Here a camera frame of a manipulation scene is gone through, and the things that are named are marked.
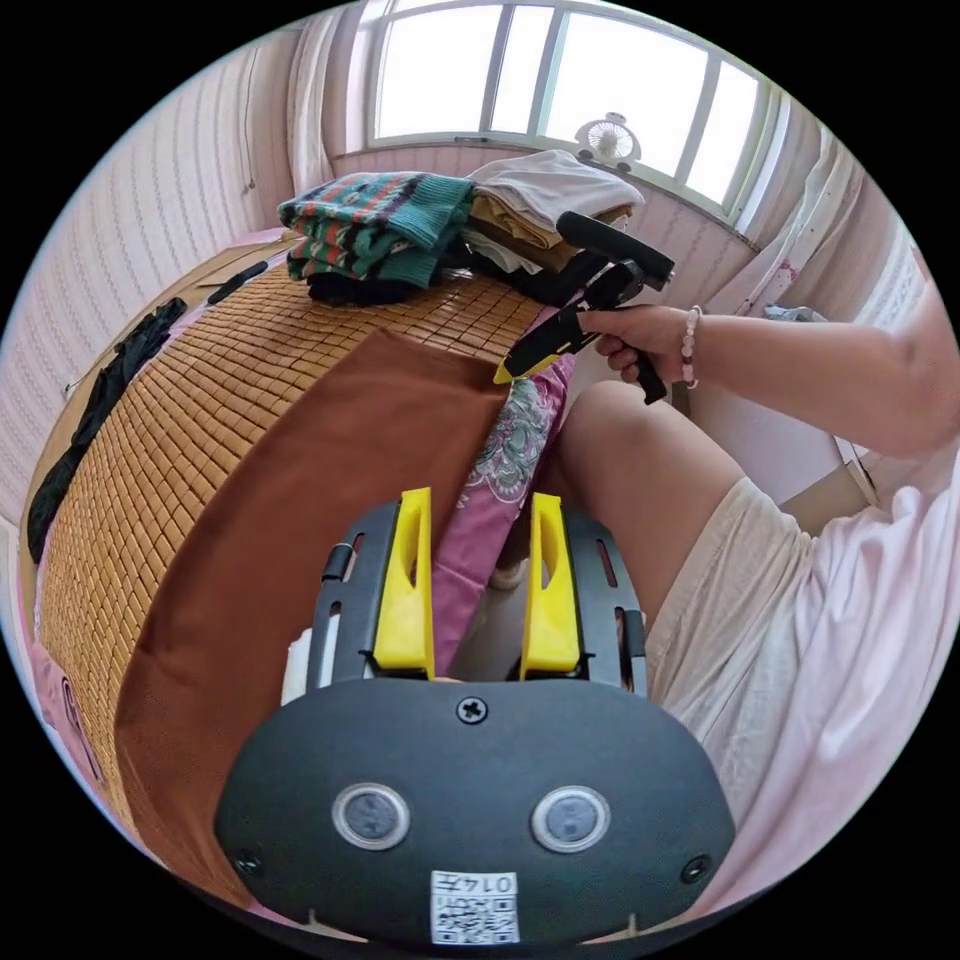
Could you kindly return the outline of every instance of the windowsill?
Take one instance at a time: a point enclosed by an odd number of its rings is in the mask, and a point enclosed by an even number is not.
[[[353,151],[350,151],[350,152],[347,152],[347,153],[342,153],[342,154],[340,154],[339,156],[336,156],[336,157],[331,157],[331,162],[336,163],[337,160],[347,160],[347,159],[350,159],[351,157],[364,156],[364,155],[370,154],[370,153],[384,153],[384,152],[386,152],[386,151],[388,151],[388,150],[416,150],[416,149],[419,149],[419,148],[422,148],[422,147],[428,147],[428,148],[429,148],[429,147],[434,147],[434,148],[436,148],[436,147],[467,147],[467,148],[471,148],[471,147],[472,147],[472,148],[475,148],[475,149],[478,149],[478,150],[487,150],[487,149],[489,149],[489,150],[511,150],[511,151],[515,151],[515,152],[518,153],[518,154],[532,154],[532,153],[539,153],[539,152],[540,152],[539,149],[534,148],[534,147],[519,146],[518,144],[515,144],[515,143],[508,143],[508,142],[506,142],[506,141],[499,141],[499,140],[495,140],[495,139],[492,139],[492,138],[489,138],[489,137],[484,137],[484,138],[477,137],[477,138],[473,138],[473,139],[471,139],[471,140],[467,140],[466,138],[464,138],[464,139],[461,140],[461,141],[456,141],[456,140],[443,140],[443,139],[438,139],[438,140],[425,139],[425,140],[417,141],[417,142],[415,142],[415,143],[407,143],[407,142],[404,142],[404,143],[374,144],[373,146],[367,147],[367,149],[365,149],[365,150],[353,150]],[[595,167],[595,168],[598,169],[598,170],[610,170],[609,167],[604,166],[603,164],[595,163],[595,162],[593,162],[593,161],[591,161],[591,160],[583,160],[583,159],[580,159],[579,157],[578,157],[577,159],[580,161],[580,163],[583,163],[583,164],[585,164],[586,166]],[[695,212],[698,213],[701,217],[703,217],[705,220],[709,220],[709,221],[711,221],[712,223],[717,224],[717,226],[722,227],[724,230],[726,230],[727,233],[729,233],[729,234],[731,234],[732,236],[736,237],[737,240],[739,240],[742,244],[744,244],[746,247],[748,247],[748,248],[749,248],[750,250],[752,250],[754,253],[760,253],[760,252],[761,252],[761,248],[760,248],[754,241],[752,241],[752,240],[750,240],[749,238],[743,236],[743,234],[739,233],[734,227],[732,227],[729,223],[727,223],[726,221],[724,221],[721,217],[718,217],[718,216],[716,216],[715,214],[710,213],[708,210],[704,210],[703,207],[697,206],[696,203],[694,203],[693,201],[687,199],[686,197],[682,197],[682,196],[680,196],[679,194],[674,193],[672,190],[670,190],[670,189],[667,188],[667,187],[663,187],[663,186],[659,186],[658,184],[650,183],[650,182],[648,182],[648,181],[646,181],[646,180],[643,180],[643,179],[641,179],[640,177],[637,177],[637,176],[635,176],[635,175],[633,175],[633,174],[622,173],[622,172],[619,171],[619,170],[618,170],[618,171],[615,171],[615,172],[618,173],[620,176],[622,176],[625,180],[627,180],[627,181],[630,182],[630,183],[636,184],[636,185],[641,186],[641,187],[646,187],[648,190],[656,190],[656,191],[658,191],[659,193],[665,194],[666,196],[670,197],[670,199],[673,200],[674,202],[679,203],[679,204],[682,204],[683,206],[687,207],[688,209],[695,211]]]

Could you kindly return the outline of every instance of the pink pillowcase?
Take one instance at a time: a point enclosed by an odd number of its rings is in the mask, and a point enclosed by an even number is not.
[[[556,310],[540,311],[531,329]],[[470,626],[500,550],[559,429],[575,358],[514,382],[477,457],[433,562],[433,648],[444,676]]]

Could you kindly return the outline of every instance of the window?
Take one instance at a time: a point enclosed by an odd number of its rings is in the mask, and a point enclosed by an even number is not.
[[[601,0],[392,0],[374,24],[367,144],[575,151],[615,112],[633,174],[736,220],[769,143],[771,85],[669,24]]]

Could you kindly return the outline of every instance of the pink shirt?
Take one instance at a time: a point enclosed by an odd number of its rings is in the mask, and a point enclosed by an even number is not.
[[[960,455],[948,486],[829,523],[796,610],[801,661],[773,760],[692,920],[779,883],[886,776],[960,623]]]

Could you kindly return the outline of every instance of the circular sensor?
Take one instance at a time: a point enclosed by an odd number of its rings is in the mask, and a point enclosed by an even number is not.
[[[598,843],[610,826],[610,806],[589,787],[560,787],[536,806],[533,836],[554,853],[580,853]]]
[[[333,825],[361,850],[389,850],[410,829],[410,811],[396,790],[380,783],[356,783],[333,801]]]

